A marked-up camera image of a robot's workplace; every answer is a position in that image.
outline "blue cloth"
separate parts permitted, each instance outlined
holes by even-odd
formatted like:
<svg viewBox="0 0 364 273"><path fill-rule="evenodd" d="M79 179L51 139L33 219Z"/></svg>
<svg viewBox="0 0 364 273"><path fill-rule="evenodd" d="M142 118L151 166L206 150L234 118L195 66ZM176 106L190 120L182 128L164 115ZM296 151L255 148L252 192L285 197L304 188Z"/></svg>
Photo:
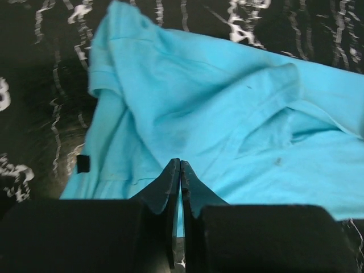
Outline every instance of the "blue cloth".
<svg viewBox="0 0 364 273"><path fill-rule="evenodd" d="M90 172L61 198L130 198L181 158L231 204L364 218L363 76L165 30L117 1L90 63Z"/></svg>

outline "black tabletop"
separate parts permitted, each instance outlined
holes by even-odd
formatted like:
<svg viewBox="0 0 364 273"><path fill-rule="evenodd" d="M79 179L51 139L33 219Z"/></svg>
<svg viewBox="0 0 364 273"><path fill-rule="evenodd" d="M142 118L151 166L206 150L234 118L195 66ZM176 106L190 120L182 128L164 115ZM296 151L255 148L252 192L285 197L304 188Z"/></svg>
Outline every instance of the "black tabletop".
<svg viewBox="0 0 364 273"><path fill-rule="evenodd" d="M88 56L110 0L0 0L2 207L58 198L90 126ZM364 1L130 0L156 24L364 71ZM363 238L341 223L358 257Z"/></svg>

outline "black marble table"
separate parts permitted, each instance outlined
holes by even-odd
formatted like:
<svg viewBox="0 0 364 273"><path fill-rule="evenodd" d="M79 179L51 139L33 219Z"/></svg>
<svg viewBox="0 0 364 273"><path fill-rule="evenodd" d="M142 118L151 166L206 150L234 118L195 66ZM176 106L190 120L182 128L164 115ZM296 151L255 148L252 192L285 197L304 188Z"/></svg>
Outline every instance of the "black marble table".
<svg viewBox="0 0 364 273"><path fill-rule="evenodd" d="M87 94L88 56L109 3L0 0L0 214L16 202L62 193L96 106ZM164 28L364 72L362 0L130 3ZM340 225L361 269L364 224Z"/></svg>

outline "dark spot on cloth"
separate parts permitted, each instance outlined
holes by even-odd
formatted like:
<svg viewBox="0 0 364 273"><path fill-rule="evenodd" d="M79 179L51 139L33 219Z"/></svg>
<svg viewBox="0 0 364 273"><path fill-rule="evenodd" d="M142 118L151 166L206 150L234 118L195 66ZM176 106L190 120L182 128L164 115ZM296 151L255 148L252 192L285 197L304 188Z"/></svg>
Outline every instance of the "dark spot on cloth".
<svg viewBox="0 0 364 273"><path fill-rule="evenodd" d="M277 158L277 160L275 161L274 164L277 165L277 166L281 166L281 164L282 164L282 158Z"/></svg>

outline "crumpled garment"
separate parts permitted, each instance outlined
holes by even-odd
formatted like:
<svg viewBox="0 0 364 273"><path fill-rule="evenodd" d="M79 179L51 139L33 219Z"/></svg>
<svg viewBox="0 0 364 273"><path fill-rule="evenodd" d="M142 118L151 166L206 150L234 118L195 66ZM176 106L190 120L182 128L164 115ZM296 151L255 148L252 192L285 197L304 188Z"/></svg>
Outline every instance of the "crumpled garment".
<svg viewBox="0 0 364 273"><path fill-rule="evenodd" d="M114 1L93 40L89 93L90 172L74 170L63 199L130 198L180 158L231 204L364 218L362 75L165 30Z"/></svg>

